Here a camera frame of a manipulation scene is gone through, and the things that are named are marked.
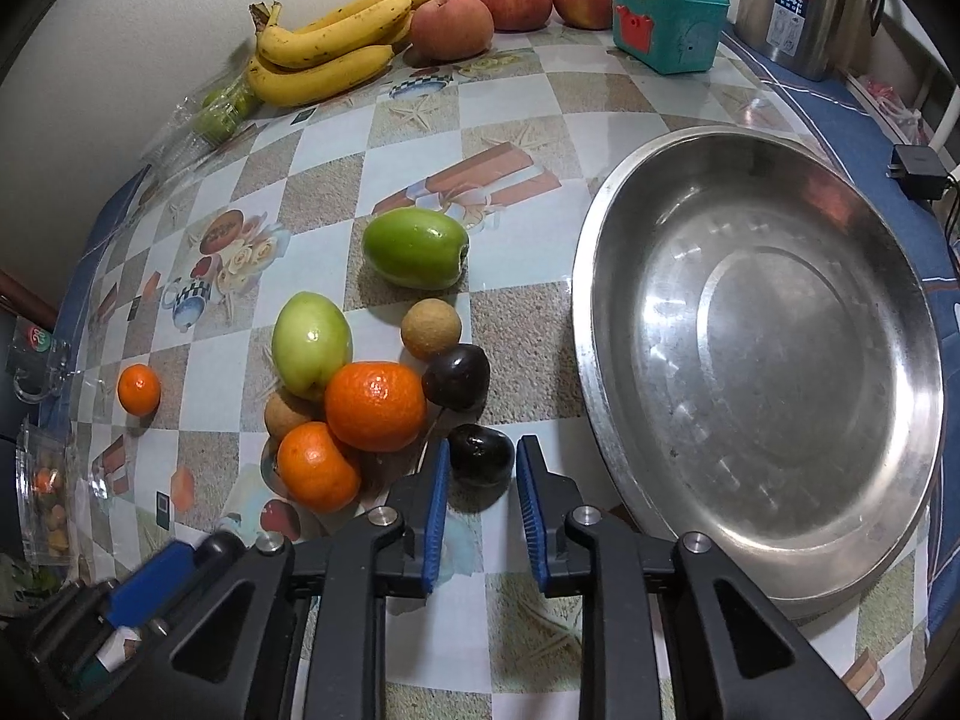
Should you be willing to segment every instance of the mandarin orange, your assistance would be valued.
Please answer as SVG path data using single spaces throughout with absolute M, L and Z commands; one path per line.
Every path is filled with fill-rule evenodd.
M 120 374 L 117 398 L 127 413 L 146 416 L 160 405 L 160 379 L 148 365 L 131 365 Z
M 424 427 L 426 398 L 416 372 L 399 362 L 351 362 L 323 396 L 333 435 L 365 452 L 395 452 Z
M 360 490 L 356 461 L 344 455 L 322 422 L 305 422 L 283 437 L 277 474 L 291 497 L 317 514 L 339 511 Z

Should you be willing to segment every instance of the cable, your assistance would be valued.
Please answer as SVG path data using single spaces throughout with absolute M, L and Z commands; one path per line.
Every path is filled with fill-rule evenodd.
M 953 228 L 957 224 L 957 218 L 960 217 L 960 184 L 952 173 L 947 175 L 950 186 L 953 186 L 953 202 L 950 204 L 950 210 L 947 212 L 947 220 L 944 222 L 944 237 L 947 239 L 947 254 L 950 258 L 950 266 L 953 269 L 953 277 L 957 280 L 957 286 L 960 286 L 960 262 L 957 261 L 956 252 L 950 243 L 950 236 L 953 234 Z

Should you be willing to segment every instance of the blue gripper pad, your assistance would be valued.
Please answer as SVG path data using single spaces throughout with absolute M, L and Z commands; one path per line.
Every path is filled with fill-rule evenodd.
M 536 482 L 523 442 L 517 444 L 517 493 L 520 495 L 520 512 L 523 515 L 523 533 L 527 539 L 530 570 L 539 590 L 546 592 L 546 528 L 539 498 L 536 496 Z
M 433 473 L 433 491 L 430 508 L 424 526 L 424 592 L 433 592 L 440 575 L 440 551 L 443 549 L 443 525 L 446 522 L 446 487 L 450 477 L 450 445 L 444 439 L 437 450 L 437 462 Z

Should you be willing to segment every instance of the white wall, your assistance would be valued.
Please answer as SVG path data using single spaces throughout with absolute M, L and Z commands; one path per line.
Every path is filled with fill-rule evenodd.
M 59 302 L 97 212 L 145 143 L 251 42 L 253 1 L 54 4 L 0 86 L 0 268 Z M 284 22 L 299 25 L 349 0 L 280 1 Z

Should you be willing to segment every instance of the metal basin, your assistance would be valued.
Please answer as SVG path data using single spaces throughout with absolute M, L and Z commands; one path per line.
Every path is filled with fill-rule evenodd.
M 700 127 L 632 153 L 584 222 L 573 324 L 645 532 L 707 533 L 793 618 L 896 557 L 940 447 L 937 335 L 880 215 L 800 146 Z

